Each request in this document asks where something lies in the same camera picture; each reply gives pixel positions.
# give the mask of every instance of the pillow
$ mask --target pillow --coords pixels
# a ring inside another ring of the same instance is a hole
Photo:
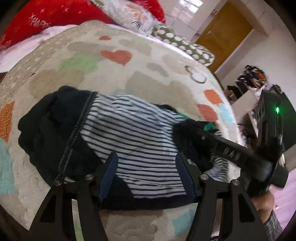
[[[8,25],[0,38],[0,49],[10,47],[50,26],[79,25],[89,20],[114,22],[88,0],[31,0]]]
[[[150,35],[160,22],[145,8],[127,0],[90,0],[117,24],[136,33]]]
[[[161,5],[158,3],[158,0],[130,0],[153,14],[154,17],[157,18],[158,21],[165,23],[165,14]]]
[[[215,60],[215,55],[206,47],[191,44],[190,41],[177,35],[172,28],[165,24],[154,26],[152,35],[165,43],[178,47],[205,66],[211,65]]]

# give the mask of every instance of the bedspread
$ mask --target bedspread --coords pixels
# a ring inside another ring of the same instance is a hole
[[[4,78],[0,85],[0,202],[23,226],[30,227],[49,186],[19,147],[17,124],[44,95],[60,86],[132,94],[154,104],[169,104],[183,116],[214,122],[223,137],[240,143],[231,106],[211,72],[159,42],[89,21],[46,40]],[[229,179],[237,177],[237,171],[230,166]],[[102,210],[101,217],[110,241],[185,240],[196,206]],[[82,240],[76,209],[74,223]]]

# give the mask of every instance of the screw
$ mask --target screw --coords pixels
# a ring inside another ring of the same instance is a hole
[[[88,181],[92,180],[93,178],[94,178],[94,175],[92,175],[92,174],[88,174],[85,176],[85,179]]]
[[[235,185],[235,186],[238,186],[239,185],[239,180],[232,180],[232,184]]]
[[[60,186],[61,184],[62,184],[62,181],[61,181],[61,180],[57,180],[57,181],[54,183],[55,186]]]
[[[201,174],[200,178],[203,179],[203,180],[208,180],[209,176],[207,174]]]

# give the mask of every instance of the patterned blanket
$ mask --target patterned blanket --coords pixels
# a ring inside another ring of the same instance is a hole
[[[0,85],[0,203],[16,220],[29,228],[49,190],[18,145],[17,124],[60,86],[169,104],[187,118],[214,122],[223,137],[240,142],[231,106],[217,80],[204,65],[172,48],[90,21],[48,39],[16,64]],[[229,179],[237,174],[230,166]],[[196,204],[158,211],[102,210],[101,217],[110,241],[184,240],[195,209]],[[81,240],[77,210],[74,220]]]

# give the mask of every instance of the polka dot pillow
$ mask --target polka dot pillow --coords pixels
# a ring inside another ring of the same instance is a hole
[[[211,65],[215,60],[215,55],[207,48],[191,44],[190,41],[177,35],[172,28],[165,24],[154,26],[152,35],[165,43],[178,47],[205,66]]]

